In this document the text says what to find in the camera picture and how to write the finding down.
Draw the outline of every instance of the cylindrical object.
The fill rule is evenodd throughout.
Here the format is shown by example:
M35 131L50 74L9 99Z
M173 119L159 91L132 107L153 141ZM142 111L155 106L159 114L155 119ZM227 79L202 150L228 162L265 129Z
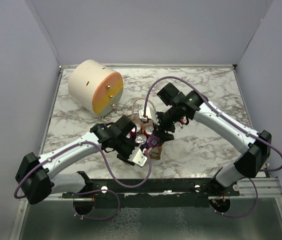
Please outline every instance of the cylindrical object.
M87 60L70 76L68 89L75 101L102 117L113 111L121 99L123 79L113 69Z
M141 131L141 124L139 124L138 122L134 123L136 127L134 127L131 132L132 133L138 133L139 131Z
M135 142L137 144L144 144L146 143L147 137L144 134L136 135Z
M152 134L152 132L154 131L154 127L152 126L152 125L148 125L146 128L145 128L145 134L146 135L151 135Z

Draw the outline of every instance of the white panel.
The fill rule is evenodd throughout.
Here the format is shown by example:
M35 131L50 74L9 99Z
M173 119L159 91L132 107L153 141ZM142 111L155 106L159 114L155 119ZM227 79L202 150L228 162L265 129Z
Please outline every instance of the white panel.
M282 151L282 0L275 0L244 53L238 79L256 129L273 135ZM281 158L272 151L271 167ZM278 172L282 183L282 171Z
M31 0L62 65L237 64L269 0Z
M14 176L38 153L58 63L22 0L0 0L0 239L8 239L19 201Z

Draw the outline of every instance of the glass surface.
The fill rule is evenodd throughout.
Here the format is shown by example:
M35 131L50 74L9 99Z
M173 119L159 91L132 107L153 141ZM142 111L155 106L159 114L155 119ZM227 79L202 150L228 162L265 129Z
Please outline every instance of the glass surface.
M254 199L233 199L228 213L242 214ZM104 217L113 209L98 209ZM22 240L282 240L282 221L274 198L260 199L257 210L244 218L227 218L210 208L123 208L107 221L73 216L72 201L29 205Z

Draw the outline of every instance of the white cylinder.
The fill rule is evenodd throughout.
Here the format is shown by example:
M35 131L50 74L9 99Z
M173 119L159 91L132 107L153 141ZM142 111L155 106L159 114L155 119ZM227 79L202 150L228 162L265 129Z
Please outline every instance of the white cylinder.
M123 79L113 69L87 60L70 76L68 89L75 101L102 117L111 112L121 99Z

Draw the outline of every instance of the cable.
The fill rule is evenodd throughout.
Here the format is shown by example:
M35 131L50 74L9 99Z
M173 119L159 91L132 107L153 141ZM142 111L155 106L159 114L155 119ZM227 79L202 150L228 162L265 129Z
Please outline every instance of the cable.
M145 177L140 183L138 183L138 184L136 184L136 185L126 185L126 184L124 184L124 183L121 183L121 182L115 177L115 175L113 174L113 172L112 172L112 170L111 170L111 168L110 168L110 165L109 165L109 163L108 163L108 161L107 161L107 159L106 159L106 156L105 156L104 152L102 151L102 149L101 149L97 144L95 144L95 143L93 143L93 142L91 142L91 141L83 141L82 144L92 144L93 146L95 146L95 147L100 151L100 153L102 154L102 157L103 157L103 159L104 159L105 165L106 165L106 167L107 167L107 169L108 169L110 175L111 175L112 178L113 178L119 185L121 185L122 187L130 188L130 189L138 188L138 187L140 187L141 185L143 185L143 183L145 183L145 182L149 179L150 174L151 174L151 171L152 171L152 161L151 161L151 158L150 158L150 156L149 156L149 154L148 154L147 151L145 151L145 155L146 155L146 157L147 157L148 160L149 160L149 172L147 173L146 177Z
M116 197L116 199L117 199L117 209L116 209L115 213L113 213L111 216L107 216L107 217L91 217L91 216L87 216L87 215L80 215L76 212L75 206L73 204L73 211L75 213L74 216L79 216L81 218L90 219L90 220L98 220L98 221L108 220L108 219L115 217L115 215L117 215L119 210L120 210L121 202L120 202L119 196L114 191L112 191L110 189L98 189L98 190L93 190L93 191L72 193L72 194L73 195L85 195L85 194L93 194L93 193L98 193L98 192L103 192L103 191L110 192L110 193L114 194L114 196Z
M252 138L260 141L261 143L265 144L266 146L270 147L271 149L273 149L275 152L277 152L281 158L282 158L282 152L280 150L278 150L276 147L274 147L272 144L266 142L265 140L261 139L260 137L254 135L254 134L251 134L249 133L248 131L246 131L245 129L241 128L240 126L238 126L237 124L235 124L234 122L232 122L231 120L229 120L227 117L225 117L224 115L222 114L219 114L219 112L205 99L205 97L194 87L192 86L190 83L188 83L187 81L179 78L179 77L176 77L176 76L164 76L158 80L156 80L150 87L149 91L147 92L147 95L146 95L146 99L145 99L145 103L144 103L144 117L146 117L146 106L147 106L147 102L148 102L148 99L149 99L149 96L150 96L150 93L151 93L151 90L153 89L153 87L160 81L162 80L165 80L165 79L175 79L175 80L178 80L178 81L181 81L183 83L185 83L187 86L189 86L191 89L193 89L198 96L200 96L200 98L204 101L204 103L213 111L215 112L217 115L219 115L222 119L224 119L226 122L228 122L230 125L232 125L233 127L235 127L236 129L242 131L243 133L245 133L246 135L248 136L251 136ZM282 169L282 165L278 168L274 168L274 169L262 169L260 171L262 172L276 172L276 171L279 171Z
M145 97L138 97L138 98L136 98L136 99L134 100L134 102L133 102L133 104L132 104L132 117L134 117L134 106L135 106L135 103L136 103L137 101L141 100L141 99L146 100ZM148 99L148 102L152 105L154 111L156 111L156 107L155 107L154 103L153 103L151 100L149 100L149 99Z
M76 143L76 144L73 144L73 145L71 145L71 146L69 146L69 147L63 149L62 151L60 151L60 152L56 153L55 155L51 156L50 159L47 159L47 160L45 160L45 161L39 163L37 166L35 166L33 169L31 169L31 171L29 171L29 172L27 173L27 175L24 176L24 178L20 181L20 183L19 183L18 186L16 187L16 189L15 189L15 191L14 191L14 197L15 197L16 199L22 199L22 198L25 197L24 195L18 196L18 195L17 195L17 192L19 191L19 189L21 188L21 186L23 185L23 183L24 183L24 182L30 177L30 175L31 175L32 173L34 173L38 168L40 168L40 167L43 166L44 164L48 163L49 160L52 160L52 159L54 159L54 158L60 156L61 154L63 154L63 153L65 153L65 152L69 151L70 149L75 148L75 147L78 147L78 146L80 146L80 145L82 145L82 144L91 144L91 145L95 146L95 147L100 151L100 153L102 154L102 157L103 157L103 159L104 159L105 165L106 165L106 167L107 167L107 169L108 169L110 175L113 177L113 179L114 179L119 185L121 185L121 186L123 186L123 187L125 187L125 188L131 188L131 189L132 189L132 188L137 188L137 187L141 186L143 183L145 183L145 182L149 179L150 174L151 174L151 171L152 171L152 161L151 161L151 158L150 158L150 156L149 156L149 154L148 154L147 151L145 151L145 155L146 155L146 157L147 157L148 160L149 160L149 172L147 173L147 176L146 176L140 183L138 183L138 184L136 184L136 185L126 185L126 184L121 183L121 182L115 177L115 175L114 175L114 173L112 172L112 170L111 170L111 168L110 168L110 165L109 165L109 163L108 163L108 161L107 161L107 158L106 158L106 156L105 156L103 150L99 147L99 145L96 144L96 143L94 143L94 142L91 142L91 141L82 141L81 143Z
M219 215L222 215L222 216L225 216L225 217L228 217L228 218L234 218L234 219L236 219L236 218L243 218L243 217L246 217L247 215L253 213L255 211L256 207L259 204L259 193L257 192L257 188L256 188L256 185L253 182L253 180L251 178L249 178L249 177L248 177L248 179L252 182L252 184L254 186L254 189L255 189L255 194L256 194L255 204L254 204L254 206L252 207L251 210L249 210L247 213L244 213L244 214L241 214L241 215L230 215L230 214L226 214L226 213L223 213L223 212L219 212L219 211L217 211L215 208L213 208L210 205L210 207L214 210L214 212L219 214Z

